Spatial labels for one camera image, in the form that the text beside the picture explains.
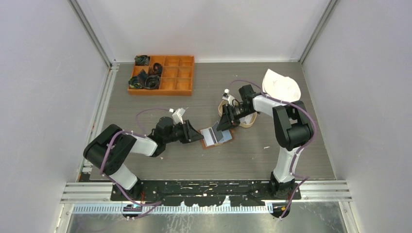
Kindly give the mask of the white card black stripe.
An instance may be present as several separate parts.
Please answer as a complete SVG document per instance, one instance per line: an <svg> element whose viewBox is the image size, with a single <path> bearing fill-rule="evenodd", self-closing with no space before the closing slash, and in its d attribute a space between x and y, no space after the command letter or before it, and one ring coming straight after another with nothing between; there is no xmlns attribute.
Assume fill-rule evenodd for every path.
<svg viewBox="0 0 412 233"><path fill-rule="evenodd" d="M206 147L214 146L217 144L217 139L211 127L202 129L200 130L200 132L204 137L204 144Z"/></svg>

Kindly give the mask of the orange leather card holder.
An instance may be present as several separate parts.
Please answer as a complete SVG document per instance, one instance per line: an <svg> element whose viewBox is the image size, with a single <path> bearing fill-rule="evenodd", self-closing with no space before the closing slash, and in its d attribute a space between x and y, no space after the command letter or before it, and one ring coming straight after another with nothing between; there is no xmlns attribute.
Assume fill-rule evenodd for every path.
<svg viewBox="0 0 412 233"><path fill-rule="evenodd" d="M200 140L204 150L216 147L234 140L233 130L216 131L213 127L198 131L204 138Z"/></svg>

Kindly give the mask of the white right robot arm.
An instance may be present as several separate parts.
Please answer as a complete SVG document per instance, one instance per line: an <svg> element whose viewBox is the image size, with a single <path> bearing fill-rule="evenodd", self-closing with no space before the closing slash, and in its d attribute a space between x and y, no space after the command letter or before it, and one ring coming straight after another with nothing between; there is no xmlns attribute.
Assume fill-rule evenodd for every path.
<svg viewBox="0 0 412 233"><path fill-rule="evenodd" d="M222 99L228 103L222 106L217 130L233 129L240 125L241 118L253 113L264 113L273 118L280 149L277 164L271 172L269 192L280 200L295 188L294 164L314 137L314 120L300 100L287 102L275 99L266 92L255 92L250 84L242 86L239 94L241 102L230 95L228 89L224 90Z"/></svg>

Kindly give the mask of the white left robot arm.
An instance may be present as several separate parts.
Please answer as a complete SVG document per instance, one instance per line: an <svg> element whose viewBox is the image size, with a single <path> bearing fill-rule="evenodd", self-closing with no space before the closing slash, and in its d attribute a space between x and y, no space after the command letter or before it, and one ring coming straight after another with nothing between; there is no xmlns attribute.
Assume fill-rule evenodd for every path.
<svg viewBox="0 0 412 233"><path fill-rule="evenodd" d="M141 181L124 163L130 153L157 157L168 143L187 144L203 138L188 120L176 123L168 116L160 118L149 135L138 135L111 124L85 147L83 157L118 184L125 197L137 200L142 193Z"/></svg>

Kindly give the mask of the beige oval tray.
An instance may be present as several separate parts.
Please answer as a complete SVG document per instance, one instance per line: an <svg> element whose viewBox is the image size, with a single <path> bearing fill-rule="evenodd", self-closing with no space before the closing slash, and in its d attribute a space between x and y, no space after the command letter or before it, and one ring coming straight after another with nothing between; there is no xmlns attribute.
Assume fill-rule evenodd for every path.
<svg viewBox="0 0 412 233"><path fill-rule="evenodd" d="M224 106L225 104L228 104L228 101L222 100L222 101L220 102L219 106L218 106L218 113L219 113L219 116L220 116L220 117L222 117L222 115L223 115L223 106ZM240 119L240 124L239 124L239 126L242 127L242 128L250 128L250 127L254 124L257 116L258 116L257 113L252 113L252 114L250 114L250 115L247 115L247 116L245 116L245 117L242 117L242 118Z"/></svg>

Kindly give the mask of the orange wooden compartment organizer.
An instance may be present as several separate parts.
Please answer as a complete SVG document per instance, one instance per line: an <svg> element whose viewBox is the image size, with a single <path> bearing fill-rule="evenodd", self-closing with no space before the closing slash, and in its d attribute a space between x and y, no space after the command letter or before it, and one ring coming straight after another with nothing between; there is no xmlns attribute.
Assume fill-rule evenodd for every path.
<svg viewBox="0 0 412 233"><path fill-rule="evenodd" d="M127 81L127 92L130 95L139 96L191 96L193 90L194 62L193 55L148 55L148 66L136 66L134 64L131 76L136 76L141 70L152 75L154 63L163 66L159 89L131 89Z"/></svg>

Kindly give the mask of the white bucket hat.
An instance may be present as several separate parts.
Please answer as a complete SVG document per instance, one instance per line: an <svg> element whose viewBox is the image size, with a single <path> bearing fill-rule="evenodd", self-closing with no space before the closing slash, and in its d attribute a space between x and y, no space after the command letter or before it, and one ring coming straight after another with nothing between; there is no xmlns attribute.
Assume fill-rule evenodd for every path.
<svg viewBox="0 0 412 233"><path fill-rule="evenodd" d="M300 87L294 79L271 69L267 69L263 77L262 91L274 99L287 102L298 101L301 98Z"/></svg>

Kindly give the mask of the black rolled belt lower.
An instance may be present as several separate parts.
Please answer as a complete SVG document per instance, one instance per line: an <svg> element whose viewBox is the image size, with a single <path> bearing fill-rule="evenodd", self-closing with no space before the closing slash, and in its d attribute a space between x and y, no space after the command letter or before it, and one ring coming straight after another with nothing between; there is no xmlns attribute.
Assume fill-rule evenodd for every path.
<svg viewBox="0 0 412 233"><path fill-rule="evenodd" d="M161 77L157 75L150 75L146 78L144 88L148 90L159 89Z"/></svg>

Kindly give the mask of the black rolled belt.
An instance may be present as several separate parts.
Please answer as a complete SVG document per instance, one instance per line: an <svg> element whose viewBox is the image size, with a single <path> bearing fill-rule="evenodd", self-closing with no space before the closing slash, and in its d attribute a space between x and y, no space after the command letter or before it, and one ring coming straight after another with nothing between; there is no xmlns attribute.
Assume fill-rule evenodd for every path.
<svg viewBox="0 0 412 233"><path fill-rule="evenodd" d="M148 90L159 89L161 77L157 75L150 75L146 78L144 88Z"/></svg>
<svg viewBox="0 0 412 233"><path fill-rule="evenodd" d="M154 63L152 66L152 75L161 76L163 66L160 63Z"/></svg>

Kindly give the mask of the black rolled belt centre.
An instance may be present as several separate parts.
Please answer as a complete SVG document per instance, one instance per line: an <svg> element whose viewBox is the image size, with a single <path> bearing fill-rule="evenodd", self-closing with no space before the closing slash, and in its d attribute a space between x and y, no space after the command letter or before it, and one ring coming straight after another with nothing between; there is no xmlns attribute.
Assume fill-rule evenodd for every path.
<svg viewBox="0 0 412 233"><path fill-rule="evenodd" d="M152 75L161 76L163 66L160 63L154 63L152 66Z"/></svg>

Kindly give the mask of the dark rolled belt top-left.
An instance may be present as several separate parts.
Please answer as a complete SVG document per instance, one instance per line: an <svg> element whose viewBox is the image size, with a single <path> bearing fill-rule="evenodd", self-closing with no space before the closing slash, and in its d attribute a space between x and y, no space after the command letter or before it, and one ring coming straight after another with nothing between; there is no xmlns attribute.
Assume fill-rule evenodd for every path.
<svg viewBox="0 0 412 233"><path fill-rule="evenodd" d="M150 56L148 55L137 55L135 56L136 66L148 66L150 64Z"/></svg>

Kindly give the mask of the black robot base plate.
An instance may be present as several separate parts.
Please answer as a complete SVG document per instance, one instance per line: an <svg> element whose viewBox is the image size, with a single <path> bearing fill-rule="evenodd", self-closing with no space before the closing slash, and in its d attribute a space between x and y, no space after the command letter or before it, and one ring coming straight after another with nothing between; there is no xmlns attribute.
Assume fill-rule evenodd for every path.
<svg viewBox="0 0 412 233"><path fill-rule="evenodd" d="M141 181L140 190L133 196L135 201L159 201L164 206L221 206L225 199L231 207L263 206L266 201L301 199L300 190L273 192L265 180L145 180Z"/></svg>

